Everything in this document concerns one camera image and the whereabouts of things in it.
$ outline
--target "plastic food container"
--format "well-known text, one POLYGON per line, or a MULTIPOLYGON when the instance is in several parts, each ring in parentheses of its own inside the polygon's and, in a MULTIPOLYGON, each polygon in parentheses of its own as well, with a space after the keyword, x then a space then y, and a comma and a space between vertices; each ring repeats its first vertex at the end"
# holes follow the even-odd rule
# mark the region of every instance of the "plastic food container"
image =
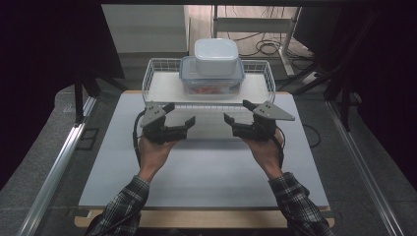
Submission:
POLYGON ((233 73, 229 76, 207 77, 197 72, 195 57, 184 57, 180 65, 180 79, 184 92, 190 96, 222 99, 239 94, 245 79, 242 61, 237 60, 233 73))
POLYGON ((199 39, 194 53, 197 71, 202 76, 232 75, 239 57, 236 43, 225 38, 199 39))

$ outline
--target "white container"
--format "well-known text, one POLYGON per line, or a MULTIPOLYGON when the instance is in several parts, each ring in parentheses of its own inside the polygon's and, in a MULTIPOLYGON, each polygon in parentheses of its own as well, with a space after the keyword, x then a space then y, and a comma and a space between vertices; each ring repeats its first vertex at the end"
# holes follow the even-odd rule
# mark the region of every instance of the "white container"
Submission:
POLYGON ((239 57, 236 43, 225 38, 203 38, 196 41, 197 72, 202 76, 229 76, 239 57))

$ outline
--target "plaid shirt sleeve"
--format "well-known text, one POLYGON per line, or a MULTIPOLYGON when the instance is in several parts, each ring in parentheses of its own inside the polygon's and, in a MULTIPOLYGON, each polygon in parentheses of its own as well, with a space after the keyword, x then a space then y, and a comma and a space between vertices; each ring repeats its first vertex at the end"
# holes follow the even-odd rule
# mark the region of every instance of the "plaid shirt sleeve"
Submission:
MULTIPOLYGON (((132 181, 107 205, 99 223, 89 235, 98 235, 127 215, 141 210, 147 202, 148 195, 149 183, 134 176, 132 181)), ((139 217, 139 214, 133 216, 105 235, 134 235, 139 226, 139 217)))
POLYGON ((269 180, 276 202, 296 235, 334 235, 319 209, 308 198, 310 192, 292 173, 269 180))

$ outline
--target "person's right hand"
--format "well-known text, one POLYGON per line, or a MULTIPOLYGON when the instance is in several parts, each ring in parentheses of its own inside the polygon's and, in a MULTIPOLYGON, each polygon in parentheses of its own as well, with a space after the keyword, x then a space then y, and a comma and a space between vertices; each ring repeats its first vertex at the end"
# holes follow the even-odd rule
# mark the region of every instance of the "person's right hand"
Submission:
MULTIPOLYGON (((279 143, 282 144, 283 138, 279 132, 279 129, 275 130, 275 136, 279 143)), ((246 139, 242 140, 249 146, 254 159, 265 171, 270 180, 276 179, 283 175, 281 168, 279 168, 279 149, 273 140, 269 139, 266 142, 246 139)))

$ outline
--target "hand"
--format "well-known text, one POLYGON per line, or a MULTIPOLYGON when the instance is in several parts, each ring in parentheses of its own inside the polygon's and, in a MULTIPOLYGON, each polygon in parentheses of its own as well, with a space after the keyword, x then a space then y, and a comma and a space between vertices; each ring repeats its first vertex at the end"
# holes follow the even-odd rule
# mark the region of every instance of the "hand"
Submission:
MULTIPOLYGON (((278 129, 275 130, 275 136, 282 145, 283 138, 278 129)), ((266 142, 242 140, 249 146, 254 159, 265 171, 270 180, 283 175, 281 168, 279 168, 279 149, 271 139, 266 142)))
POLYGON ((156 172, 165 164, 168 154, 177 143, 178 141, 158 145, 152 143, 145 137, 141 137, 139 140, 141 170, 138 176, 150 183, 156 172))

